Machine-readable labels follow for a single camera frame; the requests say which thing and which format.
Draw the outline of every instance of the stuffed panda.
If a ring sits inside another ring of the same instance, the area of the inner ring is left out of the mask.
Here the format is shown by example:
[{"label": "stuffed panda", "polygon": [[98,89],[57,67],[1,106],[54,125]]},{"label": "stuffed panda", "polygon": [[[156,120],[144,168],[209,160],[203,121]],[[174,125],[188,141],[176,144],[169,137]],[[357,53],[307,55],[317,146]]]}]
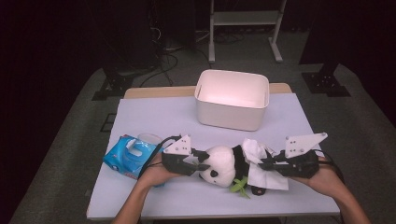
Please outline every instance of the stuffed panda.
[{"label": "stuffed panda", "polygon": [[[225,146],[212,147],[206,151],[206,154],[198,157],[201,164],[210,165],[205,171],[201,171],[199,176],[208,183],[220,187],[230,187],[231,185],[240,185],[241,180],[247,179],[249,164],[245,162],[244,153],[241,146],[233,148]],[[250,186],[254,195],[263,195],[265,189]]]}]

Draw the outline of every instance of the black stand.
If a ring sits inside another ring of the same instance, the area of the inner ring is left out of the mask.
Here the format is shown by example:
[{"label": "black stand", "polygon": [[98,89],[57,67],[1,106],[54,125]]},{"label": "black stand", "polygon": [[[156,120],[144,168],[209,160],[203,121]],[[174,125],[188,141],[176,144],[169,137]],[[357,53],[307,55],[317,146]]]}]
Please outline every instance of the black stand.
[{"label": "black stand", "polygon": [[134,77],[122,76],[114,69],[103,68],[106,80],[92,97],[93,101],[104,101],[108,96],[123,96],[132,87]]},{"label": "black stand", "polygon": [[334,76],[338,62],[326,62],[319,72],[302,73],[306,85],[312,93],[326,93],[329,97],[350,96],[347,88],[340,86]]}]

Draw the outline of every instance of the white tissue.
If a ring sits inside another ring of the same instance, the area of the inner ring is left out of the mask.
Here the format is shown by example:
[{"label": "white tissue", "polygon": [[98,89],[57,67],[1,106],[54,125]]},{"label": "white tissue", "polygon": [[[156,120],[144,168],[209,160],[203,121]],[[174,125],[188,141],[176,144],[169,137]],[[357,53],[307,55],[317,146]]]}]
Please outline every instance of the white tissue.
[{"label": "white tissue", "polygon": [[277,171],[264,171],[258,164],[267,158],[266,145],[256,140],[245,139],[242,144],[245,161],[249,164],[247,183],[264,189],[289,189],[288,179]]}]

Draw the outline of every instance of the human hand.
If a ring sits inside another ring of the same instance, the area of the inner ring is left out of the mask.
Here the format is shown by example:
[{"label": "human hand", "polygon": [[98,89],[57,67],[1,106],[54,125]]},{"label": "human hand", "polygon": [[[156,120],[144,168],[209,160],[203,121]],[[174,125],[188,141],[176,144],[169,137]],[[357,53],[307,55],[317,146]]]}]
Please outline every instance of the human hand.
[{"label": "human hand", "polygon": [[156,185],[161,185],[162,183],[168,181],[171,178],[181,176],[179,174],[171,173],[165,169],[161,164],[162,155],[158,153],[151,161],[151,165],[148,166],[145,173],[143,173],[138,179],[139,184],[143,184],[146,187],[153,187]]},{"label": "human hand", "polygon": [[[319,157],[320,161],[326,161],[325,158]],[[306,184],[318,193],[336,197],[343,191],[348,191],[347,187],[335,173],[333,167],[327,164],[320,164],[319,170],[311,178],[291,177],[296,181]]]}]

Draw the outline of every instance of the black cable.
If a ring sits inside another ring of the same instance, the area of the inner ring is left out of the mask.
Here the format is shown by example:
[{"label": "black cable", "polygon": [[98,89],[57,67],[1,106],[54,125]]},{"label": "black cable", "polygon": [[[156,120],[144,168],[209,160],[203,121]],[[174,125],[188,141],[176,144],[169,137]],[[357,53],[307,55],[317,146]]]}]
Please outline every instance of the black cable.
[{"label": "black cable", "polygon": [[243,34],[240,34],[240,35],[241,35],[241,37],[238,38],[235,35],[230,35],[229,32],[226,32],[225,34],[216,34],[214,42],[216,44],[221,44],[221,45],[231,45],[231,44],[237,43],[237,42],[245,39],[245,36]]},{"label": "black cable", "polygon": [[142,176],[143,173],[145,173],[146,169],[149,167],[149,164],[151,163],[152,159],[155,157],[155,155],[157,155],[158,151],[160,151],[160,149],[163,147],[163,144],[165,144],[167,141],[169,140],[175,140],[177,141],[178,139],[180,139],[181,136],[170,136],[165,138],[163,141],[161,141],[160,144],[158,144],[154,150],[152,151],[151,155],[149,155],[148,159],[146,160],[145,164],[143,164],[142,169],[139,173],[139,177],[137,179],[140,178],[140,176]]},{"label": "black cable", "polygon": [[324,154],[324,156],[329,160],[329,165],[331,165],[332,167],[334,167],[335,169],[335,173],[338,175],[338,177],[341,179],[341,181],[345,184],[345,179],[344,179],[344,175],[341,172],[341,169],[338,167],[337,164],[335,164],[334,160],[332,159],[332,157],[325,151],[319,150],[319,149],[313,149],[314,151],[319,151],[322,152]]},{"label": "black cable", "polygon": [[207,61],[207,64],[209,65],[209,68],[212,69],[212,64],[209,62],[209,59],[207,58],[206,54],[204,54],[204,52],[201,51],[200,49],[197,49],[197,51],[202,53],[202,55],[204,55],[204,57],[205,57],[205,59]]},{"label": "black cable", "polygon": [[[139,88],[140,87],[143,87],[143,85],[147,82],[147,81],[149,81],[150,79],[152,79],[153,77],[156,77],[156,76],[158,76],[158,75],[160,75],[160,74],[162,74],[162,73],[164,73],[164,72],[168,72],[168,71],[170,71],[170,70],[172,70],[173,68],[175,68],[176,66],[177,66],[177,62],[178,62],[178,60],[177,60],[177,57],[176,56],[174,56],[174,55],[172,55],[172,54],[164,54],[164,55],[166,55],[166,56],[168,56],[168,57],[171,57],[171,58],[174,58],[175,59],[175,64],[174,65],[172,65],[170,68],[167,68],[167,69],[165,69],[165,70],[162,70],[161,72],[159,72],[159,73],[155,73],[155,74],[153,74],[153,75],[151,75],[151,76],[149,76],[149,77],[147,77],[145,80],[143,80],[143,82],[139,85]],[[168,81],[170,80],[170,83],[169,84],[172,84],[173,85],[173,81],[172,81],[172,79],[168,79]]]},{"label": "black cable", "polygon": [[167,71],[163,70],[163,64],[162,64],[162,63],[160,63],[160,67],[161,67],[161,71],[162,71],[163,74],[165,75],[166,79],[168,79],[169,86],[173,86],[173,83],[174,83],[174,82],[173,82],[173,80],[169,77]]},{"label": "black cable", "polygon": [[162,163],[161,161],[155,162],[155,163],[150,164],[148,167],[155,166],[155,165],[158,165],[158,164],[161,164],[161,163]]}]

